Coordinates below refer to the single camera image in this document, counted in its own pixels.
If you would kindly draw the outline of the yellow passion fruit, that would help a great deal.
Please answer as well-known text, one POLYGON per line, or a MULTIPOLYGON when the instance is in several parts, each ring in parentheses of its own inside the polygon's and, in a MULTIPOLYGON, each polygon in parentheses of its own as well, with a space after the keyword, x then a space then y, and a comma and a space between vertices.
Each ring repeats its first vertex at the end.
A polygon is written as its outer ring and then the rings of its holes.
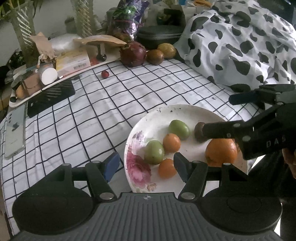
POLYGON ((158 45, 158 50, 162 51, 165 59, 173 59, 177 52, 175 47, 169 43, 162 43, 158 45))

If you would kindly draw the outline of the brown passion fruit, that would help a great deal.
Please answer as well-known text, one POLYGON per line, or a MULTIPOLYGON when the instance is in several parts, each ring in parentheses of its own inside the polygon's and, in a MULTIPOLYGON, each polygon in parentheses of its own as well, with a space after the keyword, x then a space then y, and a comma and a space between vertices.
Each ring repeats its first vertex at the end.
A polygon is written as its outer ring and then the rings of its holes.
POLYGON ((162 51, 155 49, 147 52, 146 61, 152 65, 160 65, 165 59, 162 51))

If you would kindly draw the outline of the beige drawstring pouch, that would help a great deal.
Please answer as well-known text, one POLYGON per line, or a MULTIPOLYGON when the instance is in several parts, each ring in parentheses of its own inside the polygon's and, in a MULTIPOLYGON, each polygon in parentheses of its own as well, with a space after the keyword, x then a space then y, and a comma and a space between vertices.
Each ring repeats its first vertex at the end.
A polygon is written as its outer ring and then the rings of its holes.
POLYGON ((50 62, 55 59, 56 55, 52 44, 42 32, 35 36, 30 36, 30 39, 35 43, 39 56, 41 56, 41 61, 50 62))

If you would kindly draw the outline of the cow print blanket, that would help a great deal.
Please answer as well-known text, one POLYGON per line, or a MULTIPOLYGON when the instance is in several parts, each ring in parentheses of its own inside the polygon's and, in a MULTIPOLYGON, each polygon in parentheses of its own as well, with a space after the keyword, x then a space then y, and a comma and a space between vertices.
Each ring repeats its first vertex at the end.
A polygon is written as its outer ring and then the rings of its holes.
POLYGON ((235 92, 295 84, 295 28, 257 1, 215 2, 188 21, 175 48, 189 67, 235 92))

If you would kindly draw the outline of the small brown leather case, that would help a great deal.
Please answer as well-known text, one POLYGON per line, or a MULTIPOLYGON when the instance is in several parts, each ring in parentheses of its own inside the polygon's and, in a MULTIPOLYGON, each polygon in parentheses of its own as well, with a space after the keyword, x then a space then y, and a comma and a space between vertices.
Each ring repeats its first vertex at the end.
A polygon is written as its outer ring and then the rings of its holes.
POLYGON ((37 91, 43 88, 43 84, 39 78, 38 73, 34 73, 27 77, 23 82, 22 86, 26 97, 32 96, 37 91))

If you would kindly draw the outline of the black flat box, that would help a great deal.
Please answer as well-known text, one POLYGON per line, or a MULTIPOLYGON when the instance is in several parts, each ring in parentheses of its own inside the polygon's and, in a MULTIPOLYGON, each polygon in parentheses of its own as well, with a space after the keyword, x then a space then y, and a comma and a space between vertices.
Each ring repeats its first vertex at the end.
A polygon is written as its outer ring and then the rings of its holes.
POLYGON ((32 118, 74 94, 72 81, 64 80, 32 97, 28 101, 27 116, 32 118))

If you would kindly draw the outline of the small red fruit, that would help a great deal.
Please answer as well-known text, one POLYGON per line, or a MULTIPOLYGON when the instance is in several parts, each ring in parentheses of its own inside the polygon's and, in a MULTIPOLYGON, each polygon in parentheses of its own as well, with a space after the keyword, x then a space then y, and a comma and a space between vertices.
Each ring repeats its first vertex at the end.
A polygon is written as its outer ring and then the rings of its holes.
POLYGON ((103 70, 101 72, 101 76, 102 76, 103 79, 106 79, 106 78, 109 77, 109 72, 107 70, 103 70))

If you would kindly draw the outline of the white cylinder jar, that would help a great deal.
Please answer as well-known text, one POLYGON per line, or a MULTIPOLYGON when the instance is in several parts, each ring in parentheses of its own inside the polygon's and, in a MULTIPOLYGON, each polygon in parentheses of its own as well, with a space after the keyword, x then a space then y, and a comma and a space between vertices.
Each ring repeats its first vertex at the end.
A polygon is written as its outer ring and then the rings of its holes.
POLYGON ((38 69, 38 75, 43 85, 52 84, 58 79, 58 73, 52 65, 42 65, 38 69))

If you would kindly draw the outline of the yellow white box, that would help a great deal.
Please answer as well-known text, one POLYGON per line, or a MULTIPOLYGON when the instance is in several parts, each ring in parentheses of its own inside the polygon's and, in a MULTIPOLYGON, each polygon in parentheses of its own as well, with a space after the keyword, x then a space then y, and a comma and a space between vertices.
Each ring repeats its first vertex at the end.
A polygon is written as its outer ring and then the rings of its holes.
POLYGON ((56 59, 56 70, 59 75, 67 75, 90 66, 88 53, 83 48, 66 52, 56 59))

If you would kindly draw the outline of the black zip case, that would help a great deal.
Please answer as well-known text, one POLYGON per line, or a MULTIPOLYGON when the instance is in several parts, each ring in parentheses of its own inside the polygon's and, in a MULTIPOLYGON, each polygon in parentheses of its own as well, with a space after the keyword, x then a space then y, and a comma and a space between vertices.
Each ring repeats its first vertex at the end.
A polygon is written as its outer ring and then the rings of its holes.
POLYGON ((183 30, 184 27, 169 25, 141 27, 137 31, 136 41, 146 49, 152 50, 163 43, 175 44, 183 30))

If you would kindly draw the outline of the checkered white tablecloth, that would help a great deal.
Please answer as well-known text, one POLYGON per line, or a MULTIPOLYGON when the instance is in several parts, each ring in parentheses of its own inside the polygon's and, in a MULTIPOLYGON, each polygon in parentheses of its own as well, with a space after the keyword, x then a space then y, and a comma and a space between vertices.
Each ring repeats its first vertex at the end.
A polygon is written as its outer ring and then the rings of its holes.
POLYGON ((84 166, 124 153, 133 126, 155 108, 191 104, 225 120, 248 120, 254 104, 231 105, 231 91, 220 88, 178 60, 128 68, 115 61, 85 71, 72 80, 75 94, 25 122, 25 148, 1 157, 1 188, 6 222, 19 231, 12 207, 16 198, 63 163, 84 166), (103 79, 101 72, 109 77, 103 79))

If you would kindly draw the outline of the purple snack bag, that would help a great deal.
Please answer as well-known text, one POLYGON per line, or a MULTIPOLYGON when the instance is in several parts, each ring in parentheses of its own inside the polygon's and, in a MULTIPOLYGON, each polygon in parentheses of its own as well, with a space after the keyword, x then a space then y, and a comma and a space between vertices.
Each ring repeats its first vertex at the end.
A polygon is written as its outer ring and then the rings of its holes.
POLYGON ((135 41, 137 29, 142 25, 142 17, 148 6, 149 1, 119 1, 111 15, 107 34, 126 43, 135 41))

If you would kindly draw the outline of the large orange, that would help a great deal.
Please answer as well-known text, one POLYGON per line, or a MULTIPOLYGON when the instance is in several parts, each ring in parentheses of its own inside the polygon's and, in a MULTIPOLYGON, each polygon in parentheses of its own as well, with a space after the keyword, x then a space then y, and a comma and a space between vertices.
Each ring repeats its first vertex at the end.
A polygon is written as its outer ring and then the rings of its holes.
POLYGON ((233 164, 237 155, 236 144, 229 138, 212 139, 205 150, 205 158, 210 167, 222 167, 224 163, 233 164))

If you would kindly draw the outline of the green fruit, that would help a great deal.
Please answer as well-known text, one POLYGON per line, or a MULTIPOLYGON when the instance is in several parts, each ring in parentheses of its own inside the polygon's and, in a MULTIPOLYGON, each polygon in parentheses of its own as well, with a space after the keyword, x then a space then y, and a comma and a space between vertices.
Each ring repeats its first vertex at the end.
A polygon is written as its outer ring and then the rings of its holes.
POLYGON ((181 140, 186 140, 190 135, 189 127, 181 120, 173 120, 170 122, 168 132, 173 133, 181 140))
POLYGON ((151 140, 145 146, 144 161, 150 165, 158 165, 163 161, 164 148, 160 141, 151 140))

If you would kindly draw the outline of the smartphone light blue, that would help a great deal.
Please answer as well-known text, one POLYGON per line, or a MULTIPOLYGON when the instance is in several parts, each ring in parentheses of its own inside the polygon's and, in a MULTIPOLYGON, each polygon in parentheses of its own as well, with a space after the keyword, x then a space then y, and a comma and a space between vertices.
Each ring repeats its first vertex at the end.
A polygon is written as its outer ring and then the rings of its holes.
POLYGON ((14 108, 7 115, 4 142, 4 156, 10 159, 25 148, 25 120, 27 107, 25 104, 14 108))

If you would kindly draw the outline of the red dragon fruit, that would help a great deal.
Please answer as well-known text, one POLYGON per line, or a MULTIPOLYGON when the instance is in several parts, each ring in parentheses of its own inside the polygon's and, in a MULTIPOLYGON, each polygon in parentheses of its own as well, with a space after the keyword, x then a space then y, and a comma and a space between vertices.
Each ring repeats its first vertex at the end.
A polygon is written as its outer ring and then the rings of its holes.
POLYGON ((147 51, 139 42, 129 42, 120 47, 120 58, 124 65, 137 67, 144 64, 147 51))

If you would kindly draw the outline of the brown paper envelope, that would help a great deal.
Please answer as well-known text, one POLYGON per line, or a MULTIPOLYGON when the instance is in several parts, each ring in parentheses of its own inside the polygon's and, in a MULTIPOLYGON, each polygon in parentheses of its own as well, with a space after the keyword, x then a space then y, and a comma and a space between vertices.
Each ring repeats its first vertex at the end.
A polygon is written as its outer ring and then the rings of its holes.
POLYGON ((111 35, 94 35, 89 36, 86 38, 76 38, 73 40, 74 42, 80 43, 82 45, 100 45, 100 44, 107 44, 111 47, 121 47, 126 45, 126 42, 118 39, 111 35))

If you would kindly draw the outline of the small orange fruit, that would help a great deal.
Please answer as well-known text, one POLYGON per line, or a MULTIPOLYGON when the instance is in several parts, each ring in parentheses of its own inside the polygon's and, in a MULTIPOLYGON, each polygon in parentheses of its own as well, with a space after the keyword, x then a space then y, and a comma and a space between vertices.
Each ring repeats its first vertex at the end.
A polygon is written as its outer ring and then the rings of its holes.
POLYGON ((174 161, 172 159, 163 160, 158 167, 158 174, 163 179, 169 179, 177 174, 177 170, 174 167, 174 161))
POLYGON ((163 138, 163 148, 166 153, 175 153, 181 147, 181 141, 174 133, 168 133, 163 138))

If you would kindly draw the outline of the dark passion fruit on plate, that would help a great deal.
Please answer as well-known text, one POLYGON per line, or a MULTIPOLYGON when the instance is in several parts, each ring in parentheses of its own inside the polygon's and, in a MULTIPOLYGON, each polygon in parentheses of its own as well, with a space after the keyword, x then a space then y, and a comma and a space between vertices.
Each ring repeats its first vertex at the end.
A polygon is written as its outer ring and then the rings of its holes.
POLYGON ((204 122, 198 122, 194 128, 194 136, 196 141, 199 143, 203 143, 208 140, 208 138, 203 135, 202 129, 204 124, 205 124, 204 122))

